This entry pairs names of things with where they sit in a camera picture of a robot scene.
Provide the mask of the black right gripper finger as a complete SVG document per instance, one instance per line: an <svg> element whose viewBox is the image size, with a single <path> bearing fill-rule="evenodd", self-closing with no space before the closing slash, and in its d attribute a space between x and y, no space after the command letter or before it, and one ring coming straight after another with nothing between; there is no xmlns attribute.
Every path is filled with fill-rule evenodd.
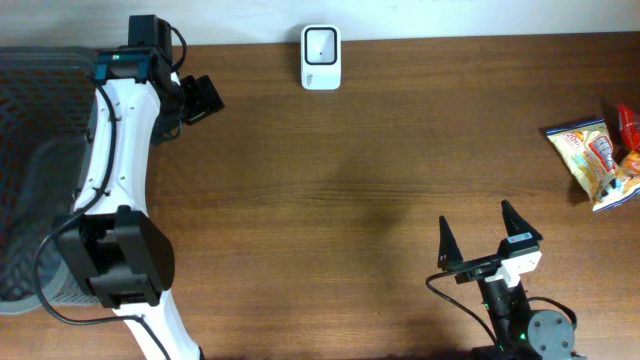
<svg viewBox="0 0 640 360"><path fill-rule="evenodd" d="M542 235L519 215L508 200L501 201L501 210L503 222L510 237L529 233L534 240L543 240Z"/></svg>
<svg viewBox="0 0 640 360"><path fill-rule="evenodd" d="M441 270L454 270L463 263L463 256L444 216L439 217L439 234L437 266Z"/></svg>

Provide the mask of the yellow snack bag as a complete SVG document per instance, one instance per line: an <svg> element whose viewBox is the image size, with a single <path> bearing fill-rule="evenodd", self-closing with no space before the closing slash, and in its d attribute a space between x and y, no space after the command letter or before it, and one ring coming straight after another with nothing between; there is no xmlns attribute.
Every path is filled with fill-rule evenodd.
<svg viewBox="0 0 640 360"><path fill-rule="evenodd" d="M565 165L587 193L592 211L609 210L639 194L639 176L614 159L614 145L603 118L545 131Z"/></svg>

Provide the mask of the orange Kleenex tissue pack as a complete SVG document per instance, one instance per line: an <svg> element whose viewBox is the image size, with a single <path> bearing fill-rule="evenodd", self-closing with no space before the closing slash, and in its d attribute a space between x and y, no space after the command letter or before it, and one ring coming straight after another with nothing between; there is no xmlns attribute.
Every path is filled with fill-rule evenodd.
<svg viewBox="0 0 640 360"><path fill-rule="evenodd" d="M640 154L630 151L620 162L621 170L629 177L640 176Z"/></svg>

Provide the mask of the red snack bag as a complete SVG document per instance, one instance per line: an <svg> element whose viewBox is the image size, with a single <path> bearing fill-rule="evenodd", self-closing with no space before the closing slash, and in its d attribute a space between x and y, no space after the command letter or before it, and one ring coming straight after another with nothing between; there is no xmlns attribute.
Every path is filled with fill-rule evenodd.
<svg viewBox="0 0 640 360"><path fill-rule="evenodd" d="M619 132L623 143L629 150L638 152L640 145L639 114L623 104L619 104L617 109Z"/></svg>

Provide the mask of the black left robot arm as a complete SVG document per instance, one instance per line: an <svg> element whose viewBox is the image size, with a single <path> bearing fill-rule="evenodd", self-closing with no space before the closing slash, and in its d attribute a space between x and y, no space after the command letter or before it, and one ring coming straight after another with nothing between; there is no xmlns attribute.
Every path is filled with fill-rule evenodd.
<svg viewBox="0 0 640 360"><path fill-rule="evenodd" d="M99 53L89 79L96 124L85 180L72 213L48 234L80 290L112 315L84 325L123 322L148 359L201 359L175 304L175 254L149 218L146 177L151 146L224 102L208 76L181 77L172 39L179 31L156 15L132 15L125 45Z"/></svg>

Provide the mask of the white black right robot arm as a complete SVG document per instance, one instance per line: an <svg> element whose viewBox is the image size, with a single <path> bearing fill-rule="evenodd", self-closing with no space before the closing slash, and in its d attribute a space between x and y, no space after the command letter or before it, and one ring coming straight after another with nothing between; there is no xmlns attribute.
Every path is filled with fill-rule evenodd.
<svg viewBox="0 0 640 360"><path fill-rule="evenodd" d="M494 254L466 261L445 217L439 218L440 271L426 287L477 321L491 343L475 347L473 359L579 359L575 351L576 313L548 297L529 297L521 276L534 271L542 257L543 236L506 200L501 202L507 236ZM490 321L432 285L453 277L457 284L475 282Z"/></svg>

